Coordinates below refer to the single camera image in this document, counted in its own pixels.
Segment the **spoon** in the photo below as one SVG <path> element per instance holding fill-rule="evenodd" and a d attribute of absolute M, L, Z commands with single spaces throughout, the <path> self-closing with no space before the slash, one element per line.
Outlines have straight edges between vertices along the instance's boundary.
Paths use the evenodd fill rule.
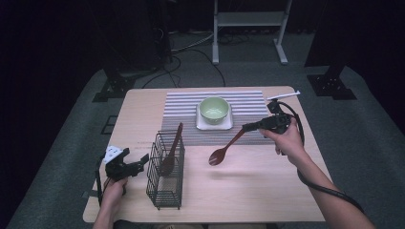
<path fill-rule="evenodd" d="M 244 129 L 242 129 L 232 138 L 232 140 L 229 141 L 229 143 L 225 147 L 214 151 L 214 153 L 212 153 L 212 155 L 209 157 L 208 163 L 214 166 L 223 162 L 227 148 L 229 148 L 229 146 L 232 145 L 236 140 L 238 140 L 239 137 L 241 137 L 244 133 L 245 131 Z"/>
<path fill-rule="evenodd" d="M 182 131 L 182 122 L 180 123 L 179 128 L 176 132 L 176 136 L 173 141 L 173 145 L 170 149 L 169 155 L 167 155 L 167 157 L 161 163 L 160 175 L 163 177 L 169 176 L 175 167 L 175 152 L 176 152 L 176 148 L 179 144 L 179 140 L 181 137 L 181 131 Z"/>

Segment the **person's right hand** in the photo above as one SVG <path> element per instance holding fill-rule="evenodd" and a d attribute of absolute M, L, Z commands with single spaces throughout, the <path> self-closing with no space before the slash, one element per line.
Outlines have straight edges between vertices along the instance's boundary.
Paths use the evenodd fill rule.
<path fill-rule="evenodd" d="M 269 130 L 260 129 L 259 131 L 262 135 L 274 140 L 277 155 L 284 153 L 295 166 L 299 161 L 309 158 L 309 155 L 305 152 L 295 118 L 291 118 L 291 123 L 282 135 Z"/>

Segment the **table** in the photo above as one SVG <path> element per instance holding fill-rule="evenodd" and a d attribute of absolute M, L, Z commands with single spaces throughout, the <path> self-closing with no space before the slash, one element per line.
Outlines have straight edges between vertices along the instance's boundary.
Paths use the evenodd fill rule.
<path fill-rule="evenodd" d="M 288 63 L 281 45 L 286 31 L 292 0 L 287 0 L 284 11 L 218 12 L 218 0 L 214 2 L 214 38 L 212 43 L 212 63 L 219 64 L 218 27 L 280 26 L 279 35 L 273 39 L 274 46 L 283 65 Z"/>
<path fill-rule="evenodd" d="M 266 106 L 265 98 L 269 96 L 294 92 L 291 87 L 130 90 L 123 101 L 109 145 L 129 148 L 131 153 L 124 158 L 127 163 L 139 161 L 142 156 L 149 154 L 156 133 L 164 124 L 163 114 L 169 93 L 238 94 L 250 91 L 263 94 L 263 106 Z M 294 96 L 283 101 L 300 115 L 306 134 L 306 149 L 314 162 L 330 177 L 298 98 Z M 234 126 L 232 129 L 239 131 L 240 128 Z M 308 187 L 299 180 L 296 168 L 285 156 L 275 154 L 274 145 L 269 139 L 266 139 L 268 144 L 232 145 L 224 161 L 217 166 L 210 166 L 208 158 L 214 150 L 224 145 L 187 145 L 184 132 L 183 140 L 185 155 L 181 209 L 158 210 L 153 205 L 146 195 L 146 164 L 145 172 L 130 177 L 117 219 L 143 223 L 324 221 Z M 103 165 L 100 173 L 103 182 Z M 83 219 L 94 222 L 98 209 L 97 199 L 90 197 Z"/>

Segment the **wire utensil holder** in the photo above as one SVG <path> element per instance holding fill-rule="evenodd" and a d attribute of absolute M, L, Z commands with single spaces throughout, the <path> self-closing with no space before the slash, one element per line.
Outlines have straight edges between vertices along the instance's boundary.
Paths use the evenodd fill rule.
<path fill-rule="evenodd" d="M 162 207 L 181 207 L 182 176 L 184 165 L 184 144 L 180 137 L 174 153 L 173 171 L 164 176 L 161 163 L 169 155 L 176 136 L 176 131 L 159 131 L 152 144 L 151 157 L 148 166 L 148 185 L 146 194 L 159 210 Z"/>

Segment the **gray carpet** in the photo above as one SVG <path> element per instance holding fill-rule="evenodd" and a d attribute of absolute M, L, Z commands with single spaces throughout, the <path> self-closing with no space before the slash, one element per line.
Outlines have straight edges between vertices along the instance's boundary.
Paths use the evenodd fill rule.
<path fill-rule="evenodd" d="M 173 34 L 180 48 L 203 36 Z M 341 79 L 357 100 L 317 97 L 307 74 L 324 73 L 322 68 L 304 68 L 311 34 L 286 34 L 283 46 L 288 65 L 279 63 L 268 36 L 233 37 L 240 44 L 220 46 L 220 65 L 226 87 L 291 86 L 299 100 L 334 183 L 355 198 L 378 228 L 405 228 L 405 137 L 367 88 L 363 78 L 346 68 Z M 193 48 L 211 57 L 211 47 Z M 176 54 L 181 66 L 158 77 L 146 88 L 222 87 L 223 81 L 207 57 L 200 52 Z M 178 60 L 165 66 L 173 70 Z M 141 88 L 149 79 L 137 80 Z M 96 160 L 103 154 L 109 136 L 101 130 L 109 115 L 118 115 L 122 98 L 93 103 L 106 75 L 95 73 L 67 118 L 34 182 L 8 228 L 91 228 L 82 219 L 92 189 Z M 279 222 L 280 228 L 327 228 L 324 222 Z"/>

